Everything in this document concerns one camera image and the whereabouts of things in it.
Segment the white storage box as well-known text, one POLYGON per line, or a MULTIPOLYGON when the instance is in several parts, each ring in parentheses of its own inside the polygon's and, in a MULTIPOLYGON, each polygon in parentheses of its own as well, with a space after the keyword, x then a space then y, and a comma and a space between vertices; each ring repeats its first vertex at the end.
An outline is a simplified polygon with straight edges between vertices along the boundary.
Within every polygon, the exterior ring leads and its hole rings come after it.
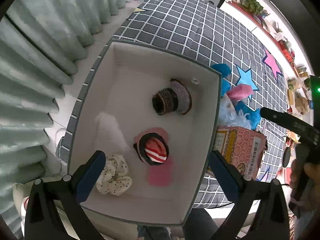
POLYGON ((132 185, 121 196, 94 188, 81 206, 127 223, 180 226, 193 207, 212 150, 221 75, 181 54, 125 40, 112 40, 101 59, 76 118, 68 171, 75 172, 97 150, 121 154, 132 185), (158 115, 153 109, 152 96, 168 88, 172 78, 191 94, 186 115, 158 115), (169 135, 172 181, 166 187, 148 184, 149 166, 133 148, 135 136, 152 127, 169 135))

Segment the pink red carton box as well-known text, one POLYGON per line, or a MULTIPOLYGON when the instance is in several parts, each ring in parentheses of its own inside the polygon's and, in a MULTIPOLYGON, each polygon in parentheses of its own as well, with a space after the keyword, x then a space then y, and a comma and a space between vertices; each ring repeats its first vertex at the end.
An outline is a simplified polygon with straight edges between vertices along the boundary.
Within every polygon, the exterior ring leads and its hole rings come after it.
POLYGON ((265 146, 266 136, 243 127, 220 127, 215 136, 213 149, 224 156, 240 172, 257 179, 265 146))

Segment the red white striped sock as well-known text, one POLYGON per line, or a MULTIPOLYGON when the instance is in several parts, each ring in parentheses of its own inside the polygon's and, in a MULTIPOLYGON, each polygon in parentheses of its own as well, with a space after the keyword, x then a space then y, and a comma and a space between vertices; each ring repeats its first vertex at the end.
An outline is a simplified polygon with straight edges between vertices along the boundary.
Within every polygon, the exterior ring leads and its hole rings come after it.
POLYGON ((169 148, 162 136, 148 132, 134 139, 135 149, 140 161, 150 166, 164 164, 169 157, 169 148))

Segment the blue plush towel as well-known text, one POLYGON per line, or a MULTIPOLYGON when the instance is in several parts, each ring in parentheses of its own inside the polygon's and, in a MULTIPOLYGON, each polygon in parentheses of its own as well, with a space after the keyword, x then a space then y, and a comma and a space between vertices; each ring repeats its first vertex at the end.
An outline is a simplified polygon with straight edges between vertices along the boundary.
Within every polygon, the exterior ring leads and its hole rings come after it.
POLYGON ((255 130, 261 122, 260 109, 250 109, 243 101, 239 101, 234 107, 238 115, 244 116, 250 123, 251 129, 255 130))

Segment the light blue fluffy toy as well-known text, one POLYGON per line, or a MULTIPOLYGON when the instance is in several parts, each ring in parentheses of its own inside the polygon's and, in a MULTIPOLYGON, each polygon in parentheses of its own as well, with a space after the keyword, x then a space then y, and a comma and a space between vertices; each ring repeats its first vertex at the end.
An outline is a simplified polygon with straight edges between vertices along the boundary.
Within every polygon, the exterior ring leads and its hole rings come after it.
POLYGON ((236 110, 227 94, 221 98, 217 119, 218 126, 251 129, 251 123, 246 117, 247 114, 244 114, 242 110, 236 113, 236 110))

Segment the white dotted scrunchie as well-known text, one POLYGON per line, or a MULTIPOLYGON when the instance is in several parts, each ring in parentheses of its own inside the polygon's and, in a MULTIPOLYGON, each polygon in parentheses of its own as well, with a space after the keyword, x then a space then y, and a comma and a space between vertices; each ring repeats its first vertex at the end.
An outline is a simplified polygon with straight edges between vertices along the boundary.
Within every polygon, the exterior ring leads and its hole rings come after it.
POLYGON ((129 166, 123 155, 112 154, 106 157, 106 164, 96 182, 100 194, 121 196, 132 185, 129 166))

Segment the black round disc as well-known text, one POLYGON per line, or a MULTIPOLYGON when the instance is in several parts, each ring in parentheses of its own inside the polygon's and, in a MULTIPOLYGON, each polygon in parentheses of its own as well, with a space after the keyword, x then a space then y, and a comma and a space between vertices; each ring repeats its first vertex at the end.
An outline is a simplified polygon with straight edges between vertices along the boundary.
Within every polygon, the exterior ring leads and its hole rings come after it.
POLYGON ((291 147, 286 147, 282 158, 282 167, 286 168, 291 158, 291 147))

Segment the grey checked blanket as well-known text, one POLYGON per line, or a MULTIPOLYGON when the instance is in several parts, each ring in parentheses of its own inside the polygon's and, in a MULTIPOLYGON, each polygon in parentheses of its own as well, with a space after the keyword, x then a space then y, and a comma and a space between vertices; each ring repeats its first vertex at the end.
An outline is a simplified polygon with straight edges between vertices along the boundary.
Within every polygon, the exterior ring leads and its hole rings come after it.
MULTIPOLYGON (((231 68, 230 77, 223 78, 233 87, 251 74, 252 99, 244 103, 252 110, 262 107, 279 112, 287 110, 285 78, 265 62, 267 50, 263 43, 242 23, 221 9, 201 0, 144 0, 138 7, 143 12, 133 12, 114 33, 112 38, 151 44, 175 51, 206 66, 226 63, 231 68)), ((107 46, 97 57, 87 78, 81 83, 75 105, 66 129, 60 139, 56 155, 65 164, 69 161, 76 118, 92 80, 94 69, 102 61, 107 46)), ((257 178, 269 182, 276 177, 281 166, 286 129, 262 120, 257 129, 267 137, 268 149, 263 156, 257 178)), ((229 204, 216 179, 205 175, 194 207, 218 208, 229 204)))

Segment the blue cloth piece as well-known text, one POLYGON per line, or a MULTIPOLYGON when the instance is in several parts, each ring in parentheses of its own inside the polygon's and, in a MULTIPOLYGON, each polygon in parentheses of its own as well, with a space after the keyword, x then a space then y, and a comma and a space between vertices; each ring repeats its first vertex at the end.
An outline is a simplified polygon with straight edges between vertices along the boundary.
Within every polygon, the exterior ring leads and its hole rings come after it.
POLYGON ((230 89, 231 89, 231 84, 225 80, 229 75, 231 75, 231 69, 227 64, 224 63, 218 63, 218 64, 213 64, 211 66, 214 70, 219 72, 221 74, 221 97, 223 97, 230 89))

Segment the black gold knitted roll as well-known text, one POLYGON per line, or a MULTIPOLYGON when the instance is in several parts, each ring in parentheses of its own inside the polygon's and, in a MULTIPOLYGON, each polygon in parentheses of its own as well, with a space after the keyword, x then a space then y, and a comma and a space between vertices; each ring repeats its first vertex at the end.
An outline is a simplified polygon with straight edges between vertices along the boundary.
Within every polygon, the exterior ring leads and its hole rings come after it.
POLYGON ((158 115, 164 115, 177 110, 177 94, 171 88, 159 90, 152 96, 152 106, 158 115))

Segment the blue jeans leg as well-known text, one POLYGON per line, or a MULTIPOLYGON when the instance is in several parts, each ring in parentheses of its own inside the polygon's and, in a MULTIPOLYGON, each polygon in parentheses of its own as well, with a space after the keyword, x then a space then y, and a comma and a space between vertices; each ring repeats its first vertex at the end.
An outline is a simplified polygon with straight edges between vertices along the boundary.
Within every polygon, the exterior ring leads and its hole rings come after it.
MULTIPOLYGON (((182 226, 185 239, 211 239, 219 229, 210 214, 205 209, 192 209, 182 226)), ((166 227, 137 226, 137 239, 173 239, 166 227)))

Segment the pink foam sponge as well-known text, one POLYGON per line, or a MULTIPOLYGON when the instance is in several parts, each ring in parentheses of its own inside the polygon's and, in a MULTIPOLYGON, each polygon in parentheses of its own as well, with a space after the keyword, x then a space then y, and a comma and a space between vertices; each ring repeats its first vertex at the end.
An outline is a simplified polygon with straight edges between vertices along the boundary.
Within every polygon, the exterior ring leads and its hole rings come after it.
POLYGON ((230 89, 229 91, 227 91, 226 94, 231 100, 240 101, 252 95, 253 89, 250 85, 239 84, 233 87, 232 89, 230 89))

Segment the pale green curtain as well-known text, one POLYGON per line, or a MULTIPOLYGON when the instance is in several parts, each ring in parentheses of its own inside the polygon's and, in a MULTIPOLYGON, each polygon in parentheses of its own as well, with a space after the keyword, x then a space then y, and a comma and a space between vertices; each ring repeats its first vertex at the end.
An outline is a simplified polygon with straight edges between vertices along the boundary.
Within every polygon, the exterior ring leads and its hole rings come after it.
POLYGON ((131 0, 1 0, 1 230, 22 237, 16 183, 44 174, 43 150, 76 60, 131 0))

